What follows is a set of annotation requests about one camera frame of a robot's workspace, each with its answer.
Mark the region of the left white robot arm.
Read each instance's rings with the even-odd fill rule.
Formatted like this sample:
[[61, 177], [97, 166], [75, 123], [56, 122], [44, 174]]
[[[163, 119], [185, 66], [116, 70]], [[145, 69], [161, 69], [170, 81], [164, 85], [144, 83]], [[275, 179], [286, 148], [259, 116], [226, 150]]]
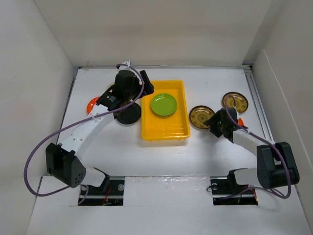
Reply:
[[93, 105], [89, 120], [78, 127], [59, 144], [49, 144], [45, 150], [49, 175], [67, 186], [92, 186], [98, 194], [109, 189], [110, 177], [97, 168], [86, 168], [81, 160], [89, 145], [114, 119], [129, 114], [135, 100], [154, 92], [154, 86], [145, 70], [136, 76], [130, 69], [119, 69], [111, 85]]

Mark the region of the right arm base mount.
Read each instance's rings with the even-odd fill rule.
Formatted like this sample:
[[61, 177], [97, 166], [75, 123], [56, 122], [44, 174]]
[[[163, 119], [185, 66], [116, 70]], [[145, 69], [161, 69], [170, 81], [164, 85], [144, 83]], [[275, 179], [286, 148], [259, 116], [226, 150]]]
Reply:
[[211, 178], [207, 192], [211, 193], [214, 206], [258, 205], [254, 189], [248, 185], [231, 184], [226, 178]]

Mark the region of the green plate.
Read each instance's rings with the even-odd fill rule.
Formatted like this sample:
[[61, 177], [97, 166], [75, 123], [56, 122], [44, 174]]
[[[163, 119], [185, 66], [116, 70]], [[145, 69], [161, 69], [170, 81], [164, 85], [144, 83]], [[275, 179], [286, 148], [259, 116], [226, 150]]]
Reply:
[[176, 99], [167, 93], [157, 94], [151, 101], [152, 111], [159, 116], [170, 116], [178, 107]]

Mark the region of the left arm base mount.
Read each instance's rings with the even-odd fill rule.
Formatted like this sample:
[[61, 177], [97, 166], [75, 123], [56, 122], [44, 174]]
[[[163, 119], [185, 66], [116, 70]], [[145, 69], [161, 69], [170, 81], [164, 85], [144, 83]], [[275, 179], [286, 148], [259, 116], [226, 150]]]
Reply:
[[79, 203], [85, 196], [87, 190], [81, 187], [78, 205], [79, 206], [123, 206], [125, 178], [113, 177], [105, 192], [100, 188], [88, 186], [88, 193], [83, 202]]

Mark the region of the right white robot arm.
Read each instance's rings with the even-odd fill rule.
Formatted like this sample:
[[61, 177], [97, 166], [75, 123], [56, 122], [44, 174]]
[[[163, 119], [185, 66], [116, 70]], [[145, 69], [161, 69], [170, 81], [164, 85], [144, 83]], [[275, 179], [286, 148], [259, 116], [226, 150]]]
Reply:
[[203, 123], [216, 137], [225, 137], [256, 157], [258, 188], [282, 199], [291, 195], [292, 185], [300, 181], [291, 146], [287, 142], [266, 140], [240, 125], [235, 108], [221, 108]]

